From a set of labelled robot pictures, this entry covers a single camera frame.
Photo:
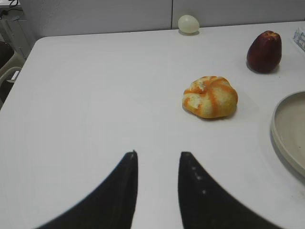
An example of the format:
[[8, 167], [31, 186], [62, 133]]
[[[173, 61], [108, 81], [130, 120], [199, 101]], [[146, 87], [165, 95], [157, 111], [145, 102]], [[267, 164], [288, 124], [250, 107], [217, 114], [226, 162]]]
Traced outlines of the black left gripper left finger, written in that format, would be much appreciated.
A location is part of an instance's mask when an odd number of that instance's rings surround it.
[[138, 156], [124, 155], [115, 169], [77, 205], [42, 229], [129, 229], [138, 194]]

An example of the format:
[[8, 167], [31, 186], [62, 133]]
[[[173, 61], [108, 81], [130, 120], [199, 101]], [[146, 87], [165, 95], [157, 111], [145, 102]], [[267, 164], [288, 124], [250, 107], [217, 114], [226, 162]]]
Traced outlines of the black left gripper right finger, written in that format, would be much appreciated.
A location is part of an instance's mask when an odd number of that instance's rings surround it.
[[275, 229], [226, 192], [190, 152], [182, 152], [178, 198], [185, 229]]

